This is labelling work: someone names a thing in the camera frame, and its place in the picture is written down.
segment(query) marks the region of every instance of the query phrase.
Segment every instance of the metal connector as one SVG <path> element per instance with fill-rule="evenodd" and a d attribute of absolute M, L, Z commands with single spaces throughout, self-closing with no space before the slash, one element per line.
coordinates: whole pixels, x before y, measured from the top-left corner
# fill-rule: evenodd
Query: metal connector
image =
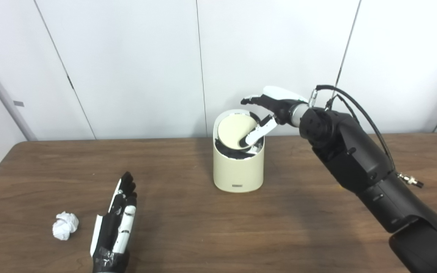
<path fill-rule="evenodd" d="M 311 92 L 310 99 L 308 101 L 308 107 L 311 108 L 314 106 L 314 103 L 316 102 L 316 97 L 318 95 L 318 90 L 316 88 Z"/>
<path fill-rule="evenodd" d="M 414 176 L 408 176 L 402 173 L 398 173 L 397 177 L 400 178 L 402 181 L 404 181 L 408 185 L 415 185 L 418 188 L 422 188 L 424 186 L 423 182 L 418 181 Z"/>

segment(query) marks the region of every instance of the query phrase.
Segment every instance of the robotic arm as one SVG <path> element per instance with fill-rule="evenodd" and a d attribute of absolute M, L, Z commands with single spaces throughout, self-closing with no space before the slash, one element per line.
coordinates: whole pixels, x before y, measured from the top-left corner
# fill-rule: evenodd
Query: robotic arm
<path fill-rule="evenodd" d="M 277 124 L 298 127 L 338 183 L 357 195 L 385 231 L 393 233 L 390 248 L 406 268 L 411 273 L 437 273 L 437 213 L 406 186 L 422 187 L 422 183 L 397 173 L 390 158 L 350 114 L 313 107 L 321 89 L 338 90 L 319 85 L 307 102 L 292 92 L 267 86 L 263 95 L 244 98 L 241 104 L 257 104 L 273 114 L 239 145 L 252 145 Z"/>

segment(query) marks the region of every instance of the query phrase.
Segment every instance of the cable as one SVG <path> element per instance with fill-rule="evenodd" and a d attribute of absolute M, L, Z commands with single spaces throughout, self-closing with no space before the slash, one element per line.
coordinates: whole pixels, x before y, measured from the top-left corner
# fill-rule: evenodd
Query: cable
<path fill-rule="evenodd" d="M 392 159 L 392 155 L 390 154 L 389 148 L 387 147 L 387 144 L 385 143 L 384 138 L 382 137 L 382 134 L 380 133 L 380 131 L 378 130 L 377 126 L 375 125 L 375 123 L 372 121 L 372 119 L 370 118 L 369 114 L 367 114 L 367 112 L 363 109 L 363 107 L 361 107 L 361 105 L 354 100 L 354 98 L 352 98 L 347 92 L 341 90 L 340 88 L 336 88 L 334 86 L 331 85 L 317 85 L 316 86 L 316 90 L 320 91 L 320 90 L 333 90 L 336 91 L 342 95 L 344 95 L 348 100 L 350 100 L 355 107 L 357 107 L 357 109 L 363 114 L 363 116 L 365 117 L 365 119 L 369 122 L 369 124 L 372 126 L 373 131 L 375 132 L 375 135 L 377 135 L 380 144 L 382 145 L 385 154 L 387 155 L 387 157 L 390 159 L 390 162 L 392 163 L 392 167 L 395 170 L 396 169 L 396 165 L 394 164 L 394 160 Z M 331 101 L 329 107 L 331 109 L 331 106 L 333 105 L 333 100 Z"/>
<path fill-rule="evenodd" d="M 348 108 L 348 111 L 350 111 L 350 114 L 352 114 L 352 117 L 354 118 L 355 122 L 357 122 L 358 124 L 360 124 L 360 122 L 358 121 L 357 115 L 355 114 L 354 110 L 350 107 L 350 104 L 348 104 L 348 102 L 343 98 L 340 97 L 339 95 L 335 95 L 333 98 L 329 99 L 326 102 L 326 106 L 325 106 L 325 110 L 332 110 L 333 107 L 333 101 L 335 100 L 335 98 L 337 98 L 339 100 L 341 100 L 343 102 L 343 104 L 345 104 L 345 106 Z"/>

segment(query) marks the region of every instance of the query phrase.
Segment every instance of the cream trash can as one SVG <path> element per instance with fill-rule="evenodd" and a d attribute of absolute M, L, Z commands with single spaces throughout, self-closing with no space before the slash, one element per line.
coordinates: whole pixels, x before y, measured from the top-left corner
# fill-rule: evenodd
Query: cream trash can
<path fill-rule="evenodd" d="M 241 149 L 239 140 L 257 126 L 256 114 L 241 110 L 226 111 L 215 120 L 213 133 L 214 182 L 228 192 L 257 190 L 264 180 L 264 137 Z"/>

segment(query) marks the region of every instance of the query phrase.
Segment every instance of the robotic hand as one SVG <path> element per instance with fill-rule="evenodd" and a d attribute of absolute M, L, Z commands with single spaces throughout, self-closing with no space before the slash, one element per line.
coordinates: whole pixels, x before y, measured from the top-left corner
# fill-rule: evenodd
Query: robotic hand
<path fill-rule="evenodd" d="M 357 195 L 383 228 L 393 233 L 390 248 L 406 268 L 411 273 L 437 273 L 437 213 L 407 188 L 421 187 L 422 183 L 398 173 L 385 144 L 384 153 L 351 115 L 313 107 L 317 92 L 323 89 L 337 91 L 351 100 L 378 133 L 362 107 L 338 88 L 318 85 L 306 102 L 292 92 L 267 86 L 263 95 L 246 97 L 241 104 L 260 105 L 274 115 L 263 119 L 239 144 L 253 144 L 277 124 L 298 127 L 300 136 L 309 141 L 338 183 Z"/>
<path fill-rule="evenodd" d="M 136 188 L 132 175 L 126 172 L 119 180 L 109 210 L 97 216 L 90 256 L 92 273 L 124 273 L 129 263 L 126 249 L 136 213 Z"/>

